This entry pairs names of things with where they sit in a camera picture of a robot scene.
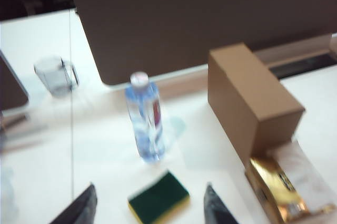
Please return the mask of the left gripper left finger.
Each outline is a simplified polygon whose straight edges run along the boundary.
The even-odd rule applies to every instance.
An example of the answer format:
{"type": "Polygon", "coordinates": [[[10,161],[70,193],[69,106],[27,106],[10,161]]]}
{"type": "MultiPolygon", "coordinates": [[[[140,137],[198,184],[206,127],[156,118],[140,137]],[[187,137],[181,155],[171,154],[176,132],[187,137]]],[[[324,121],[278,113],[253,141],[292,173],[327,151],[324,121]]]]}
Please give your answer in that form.
{"type": "Polygon", "coordinates": [[[95,185],[90,183],[51,223],[94,223],[97,203],[95,185]]]}

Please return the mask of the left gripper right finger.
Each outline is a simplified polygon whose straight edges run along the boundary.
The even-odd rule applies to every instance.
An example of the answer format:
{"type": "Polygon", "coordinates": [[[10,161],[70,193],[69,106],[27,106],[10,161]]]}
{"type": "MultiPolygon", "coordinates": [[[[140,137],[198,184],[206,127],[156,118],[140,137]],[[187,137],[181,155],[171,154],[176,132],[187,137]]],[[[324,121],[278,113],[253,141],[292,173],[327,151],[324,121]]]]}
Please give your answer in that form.
{"type": "Polygon", "coordinates": [[[203,203],[205,223],[238,223],[210,182],[206,184],[203,203]]]}

